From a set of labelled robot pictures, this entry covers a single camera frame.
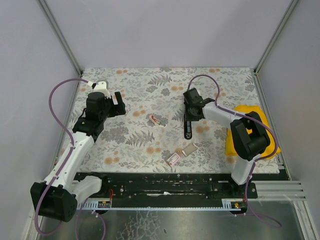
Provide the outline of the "red white staple box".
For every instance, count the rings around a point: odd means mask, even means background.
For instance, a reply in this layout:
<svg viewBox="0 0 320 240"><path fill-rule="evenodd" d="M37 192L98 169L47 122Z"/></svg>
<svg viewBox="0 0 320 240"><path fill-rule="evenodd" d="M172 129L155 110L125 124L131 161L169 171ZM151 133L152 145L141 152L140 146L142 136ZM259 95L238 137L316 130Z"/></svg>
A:
<svg viewBox="0 0 320 240"><path fill-rule="evenodd" d="M174 154L172 154L167 160L167 164L169 166L173 166L175 165L179 160L181 159L181 157L175 152Z"/></svg>

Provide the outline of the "small pink white stapler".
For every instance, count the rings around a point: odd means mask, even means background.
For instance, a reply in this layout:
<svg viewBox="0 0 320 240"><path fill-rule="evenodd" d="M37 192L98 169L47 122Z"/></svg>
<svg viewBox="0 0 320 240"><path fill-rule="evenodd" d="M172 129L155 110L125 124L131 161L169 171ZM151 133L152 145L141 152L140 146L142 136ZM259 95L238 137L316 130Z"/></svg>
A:
<svg viewBox="0 0 320 240"><path fill-rule="evenodd" d="M165 128L167 126L167 124L163 121L160 121L159 119L157 119L154 115L149 115L149 119L151 120L151 122L159 127Z"/></svg>

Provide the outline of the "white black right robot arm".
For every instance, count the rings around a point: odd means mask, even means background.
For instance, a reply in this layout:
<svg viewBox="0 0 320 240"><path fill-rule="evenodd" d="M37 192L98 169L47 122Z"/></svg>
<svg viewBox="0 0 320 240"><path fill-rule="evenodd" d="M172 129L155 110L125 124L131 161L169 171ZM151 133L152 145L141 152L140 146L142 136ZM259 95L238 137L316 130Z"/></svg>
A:
<svg viewBox="0 0 320 240"><path fill-rule="evenodd" d="M215 121L231 131L233 147L238 155L231 178L243 185L250 175L253 163L270 145L266 126L258 113L238 113L218 105L212 98L184 98L184 138L192 138L192 122L202 119Z"/></svg>

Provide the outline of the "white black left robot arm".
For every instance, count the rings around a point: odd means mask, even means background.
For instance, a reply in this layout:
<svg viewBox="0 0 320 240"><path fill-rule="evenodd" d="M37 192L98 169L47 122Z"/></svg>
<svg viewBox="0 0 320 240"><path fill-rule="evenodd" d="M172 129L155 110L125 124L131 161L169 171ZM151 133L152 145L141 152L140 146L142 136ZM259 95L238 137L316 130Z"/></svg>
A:
<svg viewBox="0 0 320 240"><path fill-rule="evenodd" d="M72 129L69 149L42 182L31 186L31 199L38 216L69 222L78 204L101 190L102 179L98 176L88 175L78 183L74 183L74 178L104 130L106 119L126 114L121 93L117 91L114 95L115 100L102 92L88 94L86 107Z"/></svg>

